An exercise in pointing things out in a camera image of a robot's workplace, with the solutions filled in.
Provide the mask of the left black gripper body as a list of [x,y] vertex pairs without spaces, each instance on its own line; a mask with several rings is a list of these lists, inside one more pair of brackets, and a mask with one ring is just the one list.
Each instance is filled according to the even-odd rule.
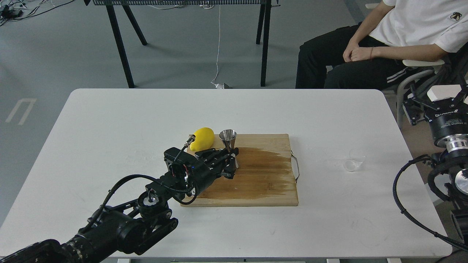
[[198,160],[194,155],[178,148],[169,148],[164,152],[164,161],[168,171],[163,176],[164,185],[178,194],[200,194],[219,178],[220,159],[212,161]]

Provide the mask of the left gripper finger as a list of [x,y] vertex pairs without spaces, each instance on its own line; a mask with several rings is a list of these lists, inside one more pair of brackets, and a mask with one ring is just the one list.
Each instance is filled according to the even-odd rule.
[[219,177],[233,179],[236,172],[236,154],[222,154],[220,160],[223,164],[221,165],[221,172],[219,174]]
[[232,154],[234,154],[235,156],[238,155],[239,148],[234,148],[231,151],[225,148],[224,149],[210,148],[207,150],[195,152],[195,157],[198,160],[202,160],[202,161],[212,161],[212,160],[220,159],[222,157],[231,156]]

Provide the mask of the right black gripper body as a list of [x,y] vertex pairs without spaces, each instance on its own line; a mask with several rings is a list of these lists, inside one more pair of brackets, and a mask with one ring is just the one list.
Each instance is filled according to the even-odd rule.
[[458,109],[426,110],[434,145],[447,150],[467,150],[468,117]]

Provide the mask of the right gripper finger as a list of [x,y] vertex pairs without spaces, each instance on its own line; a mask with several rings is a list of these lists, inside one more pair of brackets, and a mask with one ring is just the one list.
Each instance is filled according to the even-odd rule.
[[431,88],[416,88],[411,85],[403,99],[403,113],[411,126],[426,122],[430,126],[443,126],[445,97],[441,85]]
[[450,102],[447,103],[447,110],[464,110],[465,100],[468,93],[468,85],[449,85],[445,89],[448,95],[455,95],[455,97],[449,97]]

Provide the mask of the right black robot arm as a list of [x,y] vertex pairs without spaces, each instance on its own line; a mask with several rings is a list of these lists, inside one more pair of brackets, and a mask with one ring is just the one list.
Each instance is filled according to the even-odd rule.
[[[411,95],[403,102],[403,111],[411,125],[426,121],[434,145],[441,153],[421,155],[410,160],[397,173],[393,182],[393,198],[400,212],[414,224],[440,238],[451,246],[467,250],[467,168],[468,115],[467,85],[434,85],[424,97]],[[441,201],[450,202],[454,209],[450,218],[460,241],[443,236],[415,219],[402,205],[397,184],[400,175],[411,165],[422,162],[432,168],[427,176],[427,187]]]

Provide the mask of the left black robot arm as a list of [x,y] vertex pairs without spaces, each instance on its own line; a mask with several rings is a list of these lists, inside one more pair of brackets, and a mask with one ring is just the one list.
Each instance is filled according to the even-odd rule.
[[[2,263],[100,263],[113,253],[142,255],[178,226],[168,201],[191,204],[220,177],[232,179],[239,148],[210,148],[191,155],[184,149],[164,152],[168,171],[160,178],[128,175],[109,191],[87,225],[68,242],[48,239],[1,259]],[[110,206],[107,202],[124,183],[136,178],[151,181],[139,198]]]

